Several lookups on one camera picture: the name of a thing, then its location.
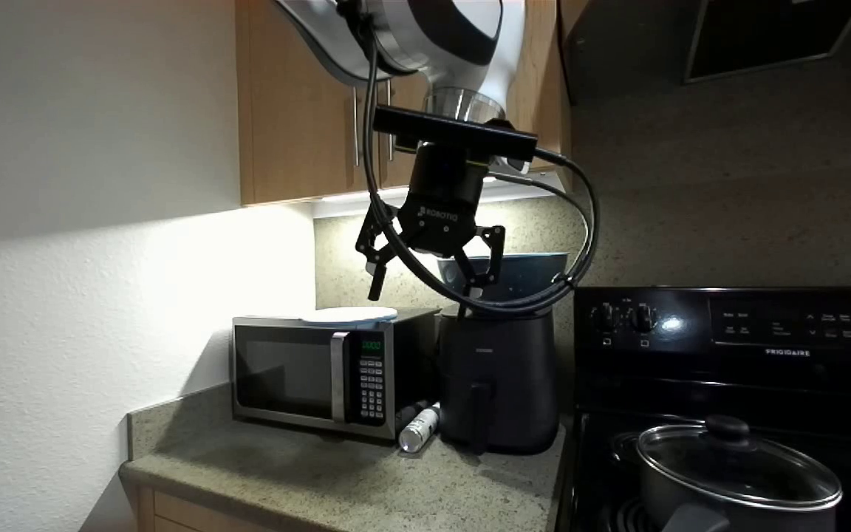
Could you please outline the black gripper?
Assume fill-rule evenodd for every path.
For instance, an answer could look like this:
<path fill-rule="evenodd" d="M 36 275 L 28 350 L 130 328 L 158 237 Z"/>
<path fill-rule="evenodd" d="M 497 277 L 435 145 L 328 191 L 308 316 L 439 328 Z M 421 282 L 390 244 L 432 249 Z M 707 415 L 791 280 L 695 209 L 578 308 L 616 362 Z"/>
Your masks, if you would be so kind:
<path fill-rule="evenodd" d="M 408 197 L 399 206 L 401 238 L 436 257 L 455 254 L 464 277 L 464 300 L 480 311 L 480 291 L 500 277 L 504 226 L 479 231 L 485 254 L 461 251 L 476 237 L 476 206 L 480 195 L 485 163 L 473 163 L 458 145 L 424 145 L 415 149 Z M 386 263 L 399 254 L 396 209 L 368 203 L 353 251 L 367 260 L 368 300 L 381 297 Z"/>

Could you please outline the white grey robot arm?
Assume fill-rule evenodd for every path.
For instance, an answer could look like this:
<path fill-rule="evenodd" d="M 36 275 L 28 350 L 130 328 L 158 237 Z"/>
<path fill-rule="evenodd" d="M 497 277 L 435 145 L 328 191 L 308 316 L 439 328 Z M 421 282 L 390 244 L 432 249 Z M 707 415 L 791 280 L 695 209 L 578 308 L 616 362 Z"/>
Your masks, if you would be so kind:
<path fill-rule="evenodd" d="M 501 226 L 479 226 L 480 182 L 500 160 L 528 160 L 535 138 L 507 124 L 526 0 L 275 0 L 312 55 L 343 82 L 359 82 L 359 160 L 368 209 L 353 249 L 368 297 L 399 257 L 424 287 L 480 312 L 476 288 L 500 277 Z M 413 149 L 401 206 L 376 182 L 373 136 Z"/>

